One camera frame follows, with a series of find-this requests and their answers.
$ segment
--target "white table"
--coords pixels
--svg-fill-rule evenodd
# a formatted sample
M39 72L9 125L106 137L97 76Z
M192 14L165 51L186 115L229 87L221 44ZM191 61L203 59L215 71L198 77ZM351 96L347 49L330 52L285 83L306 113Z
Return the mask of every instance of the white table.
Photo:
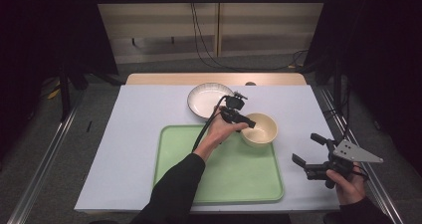
M186 98L195 86L124 86L75 207L78 211L137 211L148 202L160 131L170 124L203 123ZM309 86L235 87L249 99L243 114L264 112L279 126L274 149L285 194L277 203L193 206L192 212L292 212L334 210L338 202L323 181L308 181L291 158L309 163L327 160L327 149L312 132L331 137Z

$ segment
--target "white bowl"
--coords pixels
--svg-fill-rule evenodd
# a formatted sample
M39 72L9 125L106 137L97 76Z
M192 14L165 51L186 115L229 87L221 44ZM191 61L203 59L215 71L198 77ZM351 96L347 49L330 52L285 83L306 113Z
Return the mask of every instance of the white bowl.
M254 128L242 129L243 140L253 147L264 147L270 144L277 136L277 124L268 115L255 112L246 115L256 122Z

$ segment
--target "metal frame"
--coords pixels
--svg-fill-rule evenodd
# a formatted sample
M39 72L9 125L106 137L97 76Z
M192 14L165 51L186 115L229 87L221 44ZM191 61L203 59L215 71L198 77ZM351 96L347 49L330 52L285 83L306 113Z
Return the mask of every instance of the metal frame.
M53 140L51 141L50 146L43 157L43 160L41 161L28 187L13 210L13 213L7 224L23 224L26 222L28 215L31 212L31 209L37 199L37 196L43 187L47 173L52 167L54 158L56 157L56 154L74 120L77 108L82 102L84 93L84 91L79 93L79 95L76 97L73 108L70 110L69 115L67 115L66 119L64 119L64 121L59 124L56 134L53 137Z

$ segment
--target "green tray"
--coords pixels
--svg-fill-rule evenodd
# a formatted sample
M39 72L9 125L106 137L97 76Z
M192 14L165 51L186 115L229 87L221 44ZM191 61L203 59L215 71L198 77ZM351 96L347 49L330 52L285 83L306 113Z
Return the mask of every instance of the green tray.
M191 152L202 125L170 125L161 131L154 185ZM284 188L273 145L248 146L234 132L206 163L194 203L276 202Z

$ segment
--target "wire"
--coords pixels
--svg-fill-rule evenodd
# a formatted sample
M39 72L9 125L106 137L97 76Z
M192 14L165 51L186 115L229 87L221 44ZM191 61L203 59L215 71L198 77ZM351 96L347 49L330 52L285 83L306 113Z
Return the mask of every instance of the wire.
M201 32L201 28L199 27L199 23L198 23L198 16L196 15L195 4L194 4L194 3L191 3L191 4L190 4L190 7L191 7L191 10L192 10L193 30L194 30L194 32L195 32L195 47L196 47L196 52L197 52L197 54L198 54L199 59L202 61L202 63L204 63L205 65L207 65L208 67L211 67L211 68L218 68L218 67L214 67L214 66L212 66L212 65L210 65L210 64L208 64L208 63L206 63L206 62L202 59L202 57L201 57L201 55L200 55L200 53L199 53L199 49L198 49L198 40L197 40L196 28L198 28L199 36L200 36L200 38L201 38L202 44L204 45L204 48L205 48L205 51L206 51L206 53L207 53L208 57L209 57L209 58L211 58L211 60L212 60L215 64L217 64L218 66L220 66L220 67L222 67L222 68L230 69L230 70L233 70L233 71L235 71L235 72L241 72L241 71L239 71L239 70L236 70L235 68L230 68L230 67L227 67L227 66L223 66L223 65L219 64L217 61L215 61L215 60L212 58L212 56L211 56L211 55L209 54L209 52L208 52L207 46L205 45L204 38L203 38L203 36L202 36L202 32Z
M208 118L208 120L205 122L205 125L202 127L201 131L199 132L198 137L196 138L195 144L193 144L192 147L192 152L198 147L199 142L202 139L202 136L204 135L205 131L208 129L208 126L211 124L211 121L214 119L214 117L216 117L218 115L215 114L215 112L217 111L217 109L220 107L221 102L223 102L224 99L228 98L229 96L224 96L220 99L220 101L218 101L217 106L214 108L213 112L211 113L210 117Z
M219 62L217 62L216 60L214 60L214 58L210 55L210 53L209 53L209 51L208 51L208 49L207 49L207 46L206 46L206 44L205 44L205 41L204 41L204 39L203 39L203 36L202 36L202 32L201 32L201 28L199 27L199 22L198 22L198 16L197 16L197 13L196 13L196 8L195 8L195 4L194 3L191 3L191 10L192 10L192 20L193 20L193 29L194 29L194 33L195 33L195 47L196 47L196 52L197 52L197 54L198 54L198 57L199 57L199 59L201 60L201 62L203 63L203 64L205 64L206 66L208 66L208 67L210 67L210 68L216 68L216 69L219 69L219 68L224 68L224 69L229 69L229 70L233 70L233 71L235 71L235 72L243 72L243 71L241 71L241 70L246 70L246 71L276 71L276 70L281 70L281 69L284 69L284 68L287 68L287 67L289 67L289 66L291 66L291 65L293 65L293 66L297 66L298 64L297 64L297 60L298 60L298 58L303 54L303 53L305 53L305 52L307 52L308 50L302 50L302 51L297 51L297 52L295 52L295 53L293 53L293 60L288 64L288 65L284 65L284 66L281 66L281 67L276 67L276 68L265 68L265 69L262 69L262 68L241 68L241 67L228 67L228 66L225 66L225 65L222 65L222 64L220 64ZM199 32L199 37L201 38L201 41L202 41L202 45L204 46L204 48L205 48L205 52L207 53L207 55L208 55L208 57L217 65L217 66L219 66L219 67L215 67L215 66L212 66L211 64L208 64L208 63L206 63L204 60L203 60L203 58L201 57L201 55L200 55L200 53L199 53L199 49L198 49L198 41L197 41L197 33L196 33L196 28L198 28L198 32Z
M368 172L365 169L363 169L362 167L360 167L358 165L353 165L353 166L359 168L359 170L360 171L363 171L364 173L356 172L356 171L353 171L353 170L351 171L351 173L353 173L354 175L362 176L363 177L363 181L369 180L369 174L368 174Z
M345 90L345 95L343 97L343 100L341 102L341 105L339 108L333 108L327 111L323 111L322 113L324 115L326 115L327 113L330 112L330 116L326 116L325 120L329 120L331 118L333 118L336 115L339 115L341 113L338 112L338 110L342 110L344 106L346 106L346 115L343 114L343 117L345 117L345 125L344 125L344 131L342 132L342 137L341 139L346 139L347 138L347 134L349 132L349 120L350 120L350 92L351 92L351 84L349 81L347 81L347 87Z

